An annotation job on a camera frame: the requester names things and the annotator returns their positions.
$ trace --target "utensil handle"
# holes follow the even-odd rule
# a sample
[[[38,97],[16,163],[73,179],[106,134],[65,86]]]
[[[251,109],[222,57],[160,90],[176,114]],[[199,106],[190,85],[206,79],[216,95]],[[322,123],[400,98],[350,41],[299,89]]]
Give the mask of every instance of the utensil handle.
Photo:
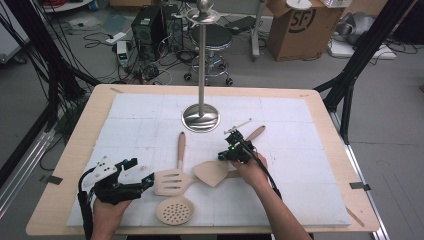
[[[178,169],[183,169],[184,149],[185,149],[185,133],[181,132],[178,136]]]
[[[252,134],[250,134],[247,138],[246,141],[253,141],[253,139],[255,139],[257,136],[261,135],[261,133],[265,130],[265,126],[260,126],[258,127],[255,131],[253,131]]]

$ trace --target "hand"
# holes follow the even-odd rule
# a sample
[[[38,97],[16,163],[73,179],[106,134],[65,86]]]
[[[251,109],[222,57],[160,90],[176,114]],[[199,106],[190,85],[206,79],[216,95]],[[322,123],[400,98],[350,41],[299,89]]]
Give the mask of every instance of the hand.
[[[265,167],[268,167],[266,158],[262,156],[262,154],[258,153],[257,157],[259,160],[261,160]],[[240,172],[240,175],[243,177],[244,181],[253,188],[264,186],[264,184],[269,185],[267,175],[261,169],[255,159],[251,158],[246,164],[240,163],[238,161],[230,162]]]
[[[93,209],[93,235],[92,240],[112,239],[116,229],[121,223],[125,210],[131,200],[120,202],[116,205],[104,203],[98,198],[94,201]]]

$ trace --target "cardboard box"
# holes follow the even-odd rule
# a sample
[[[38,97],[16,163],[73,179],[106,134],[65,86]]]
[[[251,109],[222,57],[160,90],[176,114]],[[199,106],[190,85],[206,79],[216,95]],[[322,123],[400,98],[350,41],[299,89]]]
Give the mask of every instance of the cardboard box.
[[[386,3],[387,0],[355,0],[346,8],[344,15],[348,12],[364,12],[371,17],[377,17]]]
[[[141,7],[143,5],[159,5],[160,0],[110,0],[110,6]]]
[[[286,6],[285,0],[270,0],[274,14],[267,42],[276,61],[318,58],[327,47],[344,8],[327,8],[320,0],[299,11]]]

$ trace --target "black device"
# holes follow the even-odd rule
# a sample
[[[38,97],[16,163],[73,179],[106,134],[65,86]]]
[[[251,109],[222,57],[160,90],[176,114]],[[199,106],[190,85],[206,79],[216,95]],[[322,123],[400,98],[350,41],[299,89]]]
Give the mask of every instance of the black device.
[[[249,159],[252,158],[251,151],[255,149],[251,141],[244,140],[243,135],[238,130],[232,132],[225,140],[230,146],[228,150],[218,153],[219,160],[238,160],[241,163],[249,162]]]
[[[183,20],[176,18],[178,6],[167,4],[162,6],[163,21],[165,23],[166,35],[169,37],[168,46],[172,52],[178,52],[183,47]]]
[[[246,30],[253,29],[255,27],[255,23],[256,23],[256,18],[251,16],[246,16],[236,21],[227,23],[224,26],[228,28],[232,34],[236,35]]]
[[[131,160],[125,159],[122,162],[115,164],[117,171],[96,182],[88,194],[86,191],[82,190],[82,181],[88,174],[95,170],[95,167],[87,170],[81,176],[78,182],[77,196],[81,208],[85,237],[87,240],[91,239],[91,235],[93,233],[93,213],[91,210],[91,199],[94,193],[100,199],[100,201],[116,205],[122,201],[140,198],[144,191],[153,186],[154,173],[143,178],[141,183],[122,184],[118,181],[118,177],[122,169],[128,170],[136,165],[137,158],[132,158]]]
[[[166,38],[162,10],[159,6],[145,5],[140,8],[131,24],[133,36],[141,60],[159,59],[159,44]]]
[[[399,41],[412,44],[424,44],[424,1],[419,0],[411,8],[393,33]]]
[[[197,3],[197,0],[177,0],[178,2]]]
[[[259,159],[258,154],[254,151],[255,147],[252,145],[252,142],[250,140],[246,141],[236,127],[230,129],[229,132],[230,136],[228,136],[225,140],[228,144],[230,144],[230,146],[228,147],[228,150],[218,153],[218,159],[221,161],[236,160],[243,164],[247,164],[250,159],[254,159],[262,171],[264,171],[264,173],[268,176],[269,182],[271,183],[271,187],[275,194],[282,199],[280,190],[278,190],[274,179],[268,172],[268,169]]]

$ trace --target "floor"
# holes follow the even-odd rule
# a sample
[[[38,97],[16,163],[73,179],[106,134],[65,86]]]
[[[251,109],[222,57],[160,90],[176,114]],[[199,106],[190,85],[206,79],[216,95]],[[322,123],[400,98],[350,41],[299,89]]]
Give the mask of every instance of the floor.
[[[134,18],[131,13],[111,9],[98,12],[80,9],[61,15],[61,20],[87,15],[96,17],[103,24],[100,30],[110,34],[126,32]],[[261,29],[269,30],[270,19],[264,18],[263,21]],[[73,53],[92,75],[116,79],[116,56],[109,46],[84,48],[88,43],[83,39],[86,34],[89,33],[67,35]],[[311,89],[337,76],[348,61],[325,53],[314,61],[275,62],[268,50],[263,49],[261,54],[256,62],[250,61],[247,35],[235,37],[233,45],[224,51],[223,55],[230,62],[235,91],[237,87]],[[175,60],[173,56],[168,58],[170,62]],[[416,54],[397,53],[395,60],[369,64],[355,85],[349,138],[391,239],[424,239],[424,193],[420,191],[424,183],[424,93],[419,89],[424,85],[423,63],[423,50]],[[170,85],[197,85],[196,81],[184,81],[186,72],[187,66],[179,64],[170,68],[169,74],[160,80],[164,84],[170,82]],[[111,82],[108,77],[101,79]],[[211,80],[209,84],[224,87],[225,79]],[[4,164],[16,148],[45,104],[46,98],[31,64],[9,62],[0,65],[0,164]],[[54,168],[63,149],[64,143],[60,140],[42,159],[44,168]],[[2,239],[59,239],[31,237],[25,233],[26,224],[46,185],[42,178],[50,174],[51,171],[43,170],[40,165],[34,169],[0,219]],[[214,239],[214,236],[184,238]],[[317,234],[316,239],[372,237],[363,233]]]

